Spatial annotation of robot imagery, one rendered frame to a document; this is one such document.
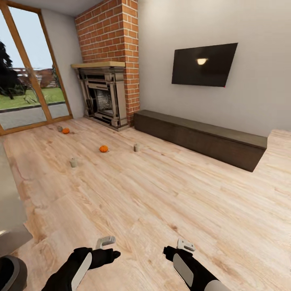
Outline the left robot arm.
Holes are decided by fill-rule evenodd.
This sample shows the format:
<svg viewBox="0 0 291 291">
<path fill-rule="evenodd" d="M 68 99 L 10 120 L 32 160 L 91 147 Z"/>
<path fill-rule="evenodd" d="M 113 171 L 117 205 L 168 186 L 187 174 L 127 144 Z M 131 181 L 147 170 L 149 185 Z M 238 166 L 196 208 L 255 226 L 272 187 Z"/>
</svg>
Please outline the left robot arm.
<svg viewBox="0 0 291 291">
<path fill-rule="evenodd" d="M 81 247 L 74 249 L 58 272 L 52 274 L 41 291 L 76 291 L 89 269 L 113 263 L 121 253 L 114 249 L 104 249 L 105 245 L 116 242 L 114 236 L 99 238 L 95 250 Z"/>
</svg>

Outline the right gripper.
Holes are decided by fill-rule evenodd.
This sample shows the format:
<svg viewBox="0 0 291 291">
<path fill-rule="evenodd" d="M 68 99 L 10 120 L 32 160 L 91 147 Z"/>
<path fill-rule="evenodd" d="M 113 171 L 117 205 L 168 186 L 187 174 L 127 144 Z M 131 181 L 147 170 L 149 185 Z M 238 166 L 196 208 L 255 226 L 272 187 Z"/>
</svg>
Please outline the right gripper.
<svg viewBox="0 0 291 291">
<path fill-rule="evenodd" d="M 179 252 L 179 249 L 175 249 L 171 246 L 164 247 L 163 251 L 163 253 L 166 255 L 166 259 L 168 259 L 169 261 L 173 261 L 173 257 L 176 252 Z"/>
</svg>

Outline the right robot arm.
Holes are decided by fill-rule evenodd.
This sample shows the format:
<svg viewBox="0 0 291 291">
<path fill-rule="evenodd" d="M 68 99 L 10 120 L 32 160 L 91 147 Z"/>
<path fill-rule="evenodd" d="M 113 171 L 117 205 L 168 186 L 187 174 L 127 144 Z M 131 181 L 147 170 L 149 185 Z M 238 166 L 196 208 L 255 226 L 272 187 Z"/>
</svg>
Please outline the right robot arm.
<svg viewBox="0 0 291 291">
<path fill-rule="evenodd" d="M 196 251 L 193 243 L 181 238 L 177 241 L 176 249 L 164 247 L 166 259 L 173 262 L 173 266 L 184 279 L 190 291 L 232 291 L 219 281 L 191 252 Z"/>
</svg>

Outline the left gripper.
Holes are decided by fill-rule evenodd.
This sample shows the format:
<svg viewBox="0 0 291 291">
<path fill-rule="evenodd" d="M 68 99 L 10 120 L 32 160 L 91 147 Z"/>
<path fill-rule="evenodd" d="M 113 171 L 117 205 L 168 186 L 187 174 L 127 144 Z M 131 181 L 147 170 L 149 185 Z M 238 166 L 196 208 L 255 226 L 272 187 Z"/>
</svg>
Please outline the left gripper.
<svg viewBox="0 0 291 291">
<path fill-rule="evenodd" d="M 114 249 L 99 249 L 95 251 L 99 254 L 98 263 L 94 268 L 101 267 L 105 264 L 113 263 L 114 259 L 118 258 L 121 253 L 119 251 L 114 251 Z"/>
</svg>

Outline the cauldron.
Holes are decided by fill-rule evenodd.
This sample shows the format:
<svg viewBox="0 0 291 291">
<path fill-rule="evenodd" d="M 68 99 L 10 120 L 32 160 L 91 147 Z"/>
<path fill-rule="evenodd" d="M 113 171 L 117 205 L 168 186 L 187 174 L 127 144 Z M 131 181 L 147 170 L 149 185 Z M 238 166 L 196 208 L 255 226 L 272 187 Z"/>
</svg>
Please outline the cauldron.
<svg viewBox="0 0 291 291">
<path fill-rule="evenodd" d="M 0 291 L 23 291 L 27 288 L 27 266 L 15 256 L 0 257 Z"/>
</svg>

